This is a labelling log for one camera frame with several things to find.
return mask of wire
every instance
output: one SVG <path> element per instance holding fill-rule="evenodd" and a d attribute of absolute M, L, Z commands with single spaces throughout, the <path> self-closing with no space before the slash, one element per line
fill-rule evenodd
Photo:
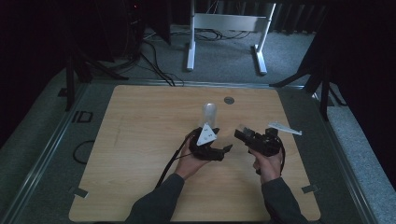
<path fill-rule="evenodd" d="M 74 151 L 73 151 L 73 159 L 74 159 L 76 162 L 80 163 L 80 164 L 86 165 L 86 164 L 87 164 L 86 161 L 81 161 L 81 160 L 77 157 L 77 152 L 78 152 L 79 148 L 82 147 L 83 145 L 85 145 L 85 144 L 87 144 L 87 143 L 94 143 L 94 142 L 95 142 L 95 140 L 88 140 L 88 141 L 82 142 L 82 143 L 80 143 L 78 146 L 76 146 L 75 149 L 74 149 Z"/>
<path fill-rule="evenodd" d="M 140 54 L 143 57 L 143 59 L 146 60 L 146 62 L 148 62 L 148 64 L 154 69 L 155 73 L 157 75 L 159 75 L 163 80 L 165 80 L 169 84 L 169 86 L 175 86 L 175 82 L 173 81 L 172 78 L 170 78 L 168 75 L 162 73 L 161 70 L 159 71 L 158 68 L 155 66 L 155 64 L 151 63 L 151 61 L 143 53 L 140 53 Z"/>
<path fill-rule="evenodd" d="M 189 134 L 187 134 L 187 136 L 184 138 L 183 143 L 181 144 L 181 146 L 178 148 L 178 150 L 176 150 L 175 154 L 172 156 L 171 160 L 166 164 L 165 169 L 163 169 L 163 173 L 161 174 L 160 179 L 157 182 L 157 185 L 155 186 L 155 189 L 157 189 L 161 183 L 163 182 L 163 179 L 166 176 L 166 173 L 168 173 L 169 168 L 171 168 L 172 163 L 178 159 L 177 155 L 180 153 L 181 149 L 184 147 L 184 145 L 186 145 L 187 140 L 195 133 L 196 130 L 192 130 L 192 132 L 190 132 Z"/>
<path fill-rule="evenodd" d="M 165 73 L 161 70 L 160 66 L 158 65 L 157 50 L 155 49 L 154 45 L 152 45 L 151 43 L 149 43 L 146 40 L 144 40 L 143 43 L 149 45 L 152 48 L 152 50 L 154 52 L 154 63 L 152 63 L 143 53 L 140 53 L 140 55 L 143 57 L 143 59 L 151 66 L 152 70 L 145 68 L 145 67 L 142 67 L 142 68 L 153 71 L 154 73 L 159 75 L 163 80 L 165 80 L 169 84 L 169 86 L 173 86 L 173 87 L 176 86 L 175 81 L 169 76 L 172 76 L 175 79 L 179 80 L 182 83 L 182 86 L 184 86 L 184 81 L 181 78 L 179 78 L 175 74 Z"/>

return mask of gray sleeve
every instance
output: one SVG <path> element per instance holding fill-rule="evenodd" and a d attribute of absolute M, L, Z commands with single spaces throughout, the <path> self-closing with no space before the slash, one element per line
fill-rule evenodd
<path fill-rule="evenodd" d="M 139 199 L 132 207 L 126 224 L 168 223 L 175 211 L 184 179 L 176 174 L 169 177 L 154 191 Z"/>
<path fill-rule="evenodd" d="M 262 185 L 265 207 L 276 223 L 308 223 L 301 214 L 300 206 L 283 178 Z"/>

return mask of wooden table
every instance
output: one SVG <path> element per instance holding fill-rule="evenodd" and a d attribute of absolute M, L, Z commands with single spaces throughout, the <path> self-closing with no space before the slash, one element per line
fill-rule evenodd
<path fill-rule="evenodd" d="M 228 105 L 225 97 L 233 97 Z M 173 221 L 268 220 L 260 178 L 252 168 L 254 157 L 233 137 L 245 124 L 263 133 L 270 121 L 289 126 L 274 90 L 118 86 L 109 102 L 79 187 L 89 192 L 76 196 L 69 217 L 73 221 L 123 221 L 136 200 L 152 191 L 184 136 L 197 128 L 202 107 L 218 108 L 218 140 L 212 147 L 233 144 L 223 161 L 212 161 L 186 181 Z M 300 154 L 290 133 L 279 132 L 286 149 L 283 178 L 303 214 L 320 218 Z M 175 170 L 177 162 L 168 174 Z"/>

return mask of dark background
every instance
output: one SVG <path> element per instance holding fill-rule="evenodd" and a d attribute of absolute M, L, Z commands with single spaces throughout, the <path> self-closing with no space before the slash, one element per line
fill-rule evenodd
<path fill-rule="evenodd" d="M 117 26 L 109 31 L 108 24 L 100 22 L 101 14 L 93 0 L 59 2 L 76 42 L 95 60 L 111 61 L 114 56 L 124 53 L 121 50 L 124 45 L 111 41 L 125 38 L 123 32 L 117 32 Z M 172 1 L 174 21 L 185 23 L 189 19 L 186 2 Z M 169 22 L 171 18 L 164 8 L 167 7 L 160 7 L 156 17 L 151 18 L 163 17 L 163 21 Z M 324 50 L 332 46 L 330 43 L 334 39 L 339 41 L 332 58 L 332 82 L 339 86 L 393 187 L 396 182 L 393 165 L 396 156 L 393 143 L 396 127 L 394 9 L 390 0 L 336 5 L 302 63 L 302 67 L 318 63 Z M 150 10 L 150 13 L 156 12 L 153 8 Z M 125 23 L 125 12 L 119 12 L 110 24 Z M 65 66 L 64 45 L 50 29 L 53 25 L 45 1 L 7 0 L 0 3 L 0 146 L 7 141 L 50 79 Z M 166 29 L 162 31 L 166 39 Z"/>

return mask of human hand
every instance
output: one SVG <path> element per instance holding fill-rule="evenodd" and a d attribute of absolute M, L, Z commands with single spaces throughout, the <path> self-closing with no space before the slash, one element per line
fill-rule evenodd
<path fill-rule="evenodd" d="M 177 168 L 175 174 L 180 175 L 184 180 L 187 180 L 190 176 L 195 175 L 195 173 L 201 169 L 205 164 L 210 161 L 201 161 L 195 158 L 190 151 L 190 141 L 193 138 L 191 136 L 184 147 L 181 149 L 180 159 L 178 159 Z"/>
<path fill-rule="evenodd" d="M 251 154 L 256 157 L 256 160 L 253 163 L 253 167 L 256 170 L 261 171 L 261 182 L 265 184 L 273 179 L 277 179 L 280 177 L 281 172 L 281 164 L 282 164 L 282 152 L 279 151 L 274 156 L 266 157 L 262 155 L 260 152 L 255 151 L 253 149 L 249 149 Z"/>

